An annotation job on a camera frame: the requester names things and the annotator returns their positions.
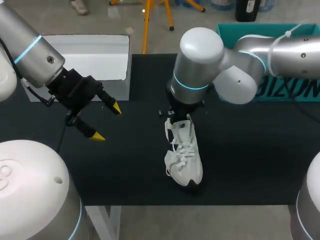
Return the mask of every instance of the gray floor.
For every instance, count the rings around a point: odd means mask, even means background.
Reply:
[[[109,7],[106,1],[89,0],[91,14],[85,17],[77,16],[68,0],[6,2],[43,35],[130,33],[133,53],[141,53],[143,5]],[[232,11],[206,9],[201,13],[173,6],[175,30],[170,32],[164,7],[156,7],[150,17],[147,52],[175,53],[186,30],[199,26],[215,29],[217,23],[234,21]],[[311,22],[319,23],[319,12],[318,0],[278,0],[277,8],[260,13],[257,21],[299,23],[314,18]],[[290,240],[289,222],[286,206],[128,206],[122,211],[120,239]]]
[[[86,1],[91,12],[88,16],[77,16],[70,7],[69,0],[6,0],[43,35],[128,34],[133,31],[131,34],[133,53],[141,53],[144,32],[143,5],[109,6],[109,0]],[[180,38],[188,29],[207,27],[214,30],[217,23],[234,21],[233,11],[216,11],[208,4],[204,6],[205,13],[172,6],[173,32],[168,29],[164,6],[156,7],[150,16],[147,52],[176,53]],[[314,18],[312,22],[319,23],[319,12],[318,0],[278,0],[276,9],[260,13],[257,22],[292,23]]]
[[[287,206],[128,206],[120,240],[292,240]]]

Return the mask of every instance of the metal frame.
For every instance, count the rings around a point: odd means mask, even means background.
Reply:
[[[100,240],[119,240],[121,206],[86,206],[85,209],[98,233]]]

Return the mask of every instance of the black table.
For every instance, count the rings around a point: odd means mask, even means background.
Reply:
[[[18,82],[15,92],[0,102],[0,142],[32,140],[59,150],[67,110],[58,102],[50,108],[30,102]]]
[[[287,205],[293,204],[313,157],[320,125],[290,102],[233,105],[212,91],[207,114],[192,115],[203,164],[196,194],[181,190],[165,173],[165,94],[175,54],[134,55],[130,101],[122,116],[101,102],[82,118],[105,137],[87,140],[67,128],[59,151],[86,205]],[[320,118],[319,103],[302,104]]]

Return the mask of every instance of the person's foot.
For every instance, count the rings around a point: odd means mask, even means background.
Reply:
[[[83,0],[72,0],[71,6],[81,16],[85,16],[89,14],[89,11]]]
[[[166,174],[183,187],[196,187],[203,176],[195,126],[191,117],[187,120],[164,123],[168,151],[164,157]]]

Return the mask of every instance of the silver robot arm segment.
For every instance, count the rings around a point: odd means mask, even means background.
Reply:
[[[248,35],[238,40],[234,50],[256,55],[268,70],[268,52],[274,41],[273,37]],[[271,68],[276,76],[319,79],[319,66],[320,36],[284,37],[272,49]]]
[[[21,75],[36,88],[49,84],[63,69],[64,57],[4,2],[0,3],[0,38]]]
[[[273,37],[248,35],[231,50],[210,29],[188,30],[181,39],[170,81],[173,98],[182,104],[196,104],[213,82],[227,102],[250,102],[263,76],[269,74],[268,53],[274,41]],[[271,68],[277,76],[319,79],[319,66],[320,36],[285,37],[272,49]]]

